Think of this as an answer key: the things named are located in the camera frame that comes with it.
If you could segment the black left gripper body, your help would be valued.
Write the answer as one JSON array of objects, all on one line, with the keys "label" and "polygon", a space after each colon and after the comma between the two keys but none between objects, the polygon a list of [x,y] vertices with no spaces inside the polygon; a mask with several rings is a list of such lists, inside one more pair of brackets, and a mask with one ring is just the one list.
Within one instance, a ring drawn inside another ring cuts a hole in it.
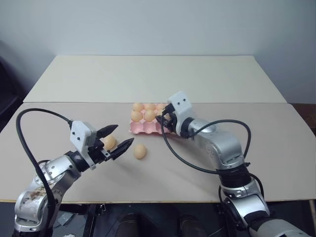
[{"label": "black left gripper body", "polygon": [[108,161],[111,156],[110,152],[104,149],[104,143],[98,138],[92,146],[88,147],[88,155],[95,164]]}]

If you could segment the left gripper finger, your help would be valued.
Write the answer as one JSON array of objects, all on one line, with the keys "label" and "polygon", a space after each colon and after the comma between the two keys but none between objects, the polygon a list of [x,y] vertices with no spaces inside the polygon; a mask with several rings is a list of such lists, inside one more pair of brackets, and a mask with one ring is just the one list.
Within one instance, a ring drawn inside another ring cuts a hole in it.
[{"label": "left gripper finger", "polygon": [[124,154],[128,148],[133,143],[134,138],[127,139],[123,141],[122,143],[118,144],[118,146],[110,152],[109,159],[116,160],[118,157],[120,157],[122,154]]},{"label": "left gripper finger", "polygon": [[117,124],[107,125],[96,132],[96,139],[100,140],[102,138],[107,137],[108,135],[112,134],[113,131],[118,127]]}]

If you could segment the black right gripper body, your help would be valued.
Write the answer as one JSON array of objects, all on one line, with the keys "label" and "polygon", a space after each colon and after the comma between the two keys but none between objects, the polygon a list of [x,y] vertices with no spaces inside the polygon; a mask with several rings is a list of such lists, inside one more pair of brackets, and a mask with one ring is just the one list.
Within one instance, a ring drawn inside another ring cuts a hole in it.
[{"label": "black right gripper body", "polygon": [[173,112],[172,114],[164,115],[167,120],[170,120],[171,125],[165,126],[170,132],[181,135],[182,116]]}]

